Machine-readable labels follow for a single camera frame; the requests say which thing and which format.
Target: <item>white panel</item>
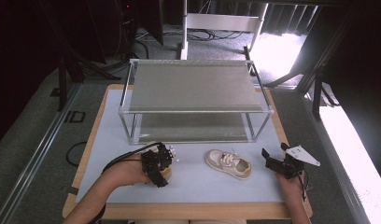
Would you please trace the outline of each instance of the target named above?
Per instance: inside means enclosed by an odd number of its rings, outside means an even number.
[[[140,61],[132,113],[262,112],[245,61]]]
[[[258,17],[193,14],[187,15],[188,29],[252,32],[260,26]]]
[[[82,179],[77,202],[84,196],[103,168],[114,158],[140,148],[130,145],[120,122],[118,107],[122,91],[109,91],[106,107],[92,146],[89,163]],[[172,164],[173,177],[164,188],[135,185],[116,189],[108,203],[246,203],[283,202],[274,173],[267,169],[261,155],[264,147],[272,157],[282,160],[283,151],[269,119],[256,143],[174,144],[179,162]],[[249,160],[252,175],[242,181],[215,171],[205,163],[212,148],[232,152]]]

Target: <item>shoelace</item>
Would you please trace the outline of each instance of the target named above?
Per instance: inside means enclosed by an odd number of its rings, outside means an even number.
[[[236,154],[226,153],[222,154],[220,161],[224,163],[225,166],[232,166],[233,157],[237,156]]]

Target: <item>black cable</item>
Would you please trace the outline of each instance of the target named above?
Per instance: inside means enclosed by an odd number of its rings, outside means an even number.
[[[66,155],[65,155],[65,159],[67,160],[67,162],[70,163],[70,164],[73,165],[73,166],[78,167],[79,164],[76,164],[76,163],[74,163],[74,162],[72,162],[72,161],[70,160],[70,158],[69,158],[69,154],[71,153],[71,151],[72,151],[75,147],[80,146],[80,145],[82,145],[82,144],[87,144],[87,143],[88,143],[88,142],[79,142],[79,143],[76,143],[76,144],[74,144],[73,146],[71,146],[71,147],[68,149],[68,151],[67,151],[67,153],[66,153]]]
[[[137,152],[143,151],[143,150],[145,150],[145,149],[147,149],[147,148],[149,148],[149,147],[153,147],[153,146],[157,146],[157,145],[162,145],[162,143],[161,143],[161,142],[152,143],[152,144],[146,145],[146,146],[144,146],[144,147],[141,147],[141,148],[139,148],[138,150],[130,151],[130,152],[127,152],[127,153],[125,153],[125,154],[123,154],[123,155],[121,155],[121,156],[118,156],[117,158],[115,158],[114,160],[112,160],[111,162],[109,162],[109,163],[106,165],[106,167],[103,169],[103,172],[104,172],[105,170],[107,170],[109,167],[113,166],[114,164],[116,164],[116,163],[118,163],[118,162],[120,162],[120,161],[123,161],[124,159],[130,157],[131,155],[134,155],[134,154],[137,153]]]
[[[122,71],[122,70],[124,70],[126,67],[125,66],[123,66],[121,69],[119,69],[119,70],[116,70],[115,72],[112,72],[111,74],[116,74],[116,73],[118,73],[118,72],[120,72],[120,71]]]
[[[192,35],[191,33],[203,33],[203,34],[206,34],[207,37],[201,37],[201,36],[198,36],[198,35]],[[219,36],[217,35],[216,33],[214,33],[213,31],[210,31],[210,30],[205,30],[205,29],[189,29],[188,31],[188,38],[189,40],[199,40],[199,41],[212,41],[212,40],[221,40],[221,39],[236,39],[237,37],[239,37],[240,35],[242,35],[243,32],[231,32],[229,35],[226,35],[226,36]],[[147,36],[147,35],[150,35],[149,33],[146,33],[146,34],[137,34],[138,35],[138,40],[141,38],[141,37],[144,37],[144,36]],[[182,35],[182,31],[178,31],[178,32],[165,32],[163,33],[163,35]]]
[[[124,55],[121,55],[120,56],[120,61],[117,62],[117,63],[113,63],[113,64],[110,64],[110,65],[107,65],[107,66],[98,66],[100,69],[102,70],[106,70],[106,71],[109,71],[109,70],[113,70],[113,69],[117,69],[117,68],[121,68],[122,66],[124,66],[125,64],[127,64],[127,60],[126,60],[126,57]],[[89,67],[87,66],[84,66],[83,64],[81,64],[82,67],[85,67],[87,69],[90,69]]]
[[[122,161],[142,161],[142,160],[122,160]]]
[[[147,59],[149,59],[149,50],[147,45],[145,45],[144,43],[141,43],[139,40],[135,40],[135,43],[140,44],[142,47],[144,47],[146,55],[147,55]]]
[[[303,171],[304,171],[303,180],[302,180],[301,175],[299,173],[297,174],[297,176],[298,176],[299,182],[301,183],[302,198],[303,198],[303,201],[305,201],[307,188],[309,186],[309,174],[307,173],[307,171],[305,169],[303,169]]]
[[[327,91],[325,90],[324,87],[321,87],[321,90],[322,90],[322,93],[324,93],[325,97],[327,97],[328,102],[330,102],[330,104],[332,106],[338,106],[338,105],[340,105],[340,104],[337,104],[337,103],[334,102],[334,100],[330,97],[330,95],[327,93]]]

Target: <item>white tag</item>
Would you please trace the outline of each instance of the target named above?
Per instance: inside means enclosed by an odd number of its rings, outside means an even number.
[[[310,163],[312,165],[319,166],[320,163],[316,159],[314,159],[304,148],[301,146],[292,147],[286,150],[291,157],[295,158],[298,161],[304,161]]]

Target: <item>cable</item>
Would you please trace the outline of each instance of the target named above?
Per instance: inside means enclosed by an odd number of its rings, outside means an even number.
[[[122,36],[122,33],[123,33],[123,30],[122,30],[122,27],[121,27],[121,19],[120,19],[120,11],[119,11],[119,6],[118,6],[118,1],[115,0],[115,7],[117,9],[117,14],[118,14],[118,19],[119,19],[119,43],[118,43],[118,46],[117,46],[117,49],[115,50],[115,53],[114,53],[114,56],[116,56],[120,50],[120,45],[121,45],[121,36]]]
[[[79,164],[76,164],[76,163],[74,163],[74,162],[72,162],[72,161],[70,160],[70,158],[69,158],[69,154],[71,153],[71,151],[72,151],[75,147],[80,146],[80,145],[82,145],[82,144],[87,144],[87,143],[88,143],[88,142],[79,142],[79,143],[76,143],[76,144],[74,144],[73,146],[71,146],[71,147],[68,149],[68,151],[67,151],[67,153],[66,153],[66,155],[65,155],[65,159],[67,160],[67,162],[70,163],[70,164],[73,165],[73,166],[78,167]]]
[[[142,47],[144,47],[146,55],[147,55],[147,59],[149,59],[149,50],[148,50],[147,45],[145,45],[144,43],[141,43],[139,40],[135,40],[135,43],[137,43],[137,44],[141,45]]]
[[[138,150],[130,151],[130,152],[127,152],[127,153],[125,153],[125,154],[123,154],[123,155],[121,155],[121,156],[118,156],[117,158],[115,158],[114,160],[112,160],[111,162],[109,162],[109,163],[106,165],[106,167],[103,169],[103,172],[104,172],[105,170],[107,170],[109,167],[113,166],[114,164],[116,164],[116,163],[118,163],[118,162],[120,162],[120,161],[124,161],[124,159],[130,157],[131,155],[134,155],[134,154],[137,153],[137,152],[143,151],[143,150],[145,150],[145,149],[147,149],[147,148],[149,148],[149,147],[154,147],[154,146],[157,146],[157,145],[162,145],[162,143],[161,143],[161,142],[152,143],[152,144],[146,145],[146,146],[144,146],[144,147],[141,147],[141,148],[139,148]]]
[[[108,65],[108,66],[99,66],[97,64],[95,64],[95,65],[98,66],[100,69],[106,71],[110,75],[113,75],[113,74],[118,73],[119,71],[126,68],[128,62],[129,62],[129,58],[130,58],[129,56],[122,54],[122,55],[120,55],[120,61],[117,63],[113,63],[113,64]],[[84,70],[84,73],[89,74],[89,75],[96,74],[94,72],[94,70],[90,69],[89,67],[84,66],[83,64],[81,64],[80,66]]]
[[[331,96],[327,93],[324,87],[321,87],[322,93],[324,93],[325,97],[327,97],[328,102],[330,102],[331,106],[339,106],[340,104],[337,104],[334,102],[334,100],[331,98]]]
[[[178,31],[169,31],[169,32],[164,32],[163,35],[182,35],[182,31],[181,30],[178,30]],[[207,37],[201,37],[201,36],[198,36],[198,35],[191,35],[191,33],[204,33],[207,35]],[[216,33],[214,33],[213,31],[210,31],[210,30],[205,30],[205,29],[189,29],[188,31],[188,38],[190,40],[200,40],[200,41],[211,41],[211,40],[221,40],[221,39],[236,39],[237,37],[239,37],[240,35],[242,35],[243,32],[231,32],[230,34],[226,35],[226,36],[220,36],[220,35],[217,35]],[[155,40],[148,40],[148,39],[143,39],[143,37],[147,37],[147,36],[150,36],[150,33],[144,33],[144,34],[137,34],[137,40],[142,40],[142,41],[145,41],[145,42],[148,42],[148,41],[155,41]]]
[[[205,1],[205,4],[202,6],[202,8],[199,10],[199,14],[202,13],[203,9],[205,8],[205,6],[207,6],[208,4],[208,7],[207,7],[207,10],[205,11],[205,14],[208,13],[208,10],[210,9],[210,5],[211,5],[211,0],[207,0]]]
[[[122,161],[142,161],[142,160],[122,160]]]
[[[299,182],[301,183],[302,198],[303,198],[303,201],[305,201],[306,200],[307,187],[309,186],[309,174],[307,173],[307,171],[305,169],[303,169],[303,171],[304,171],[303,180],[302,180],[301,175],[299,173],[297,173],[297,176],[298,176]]]

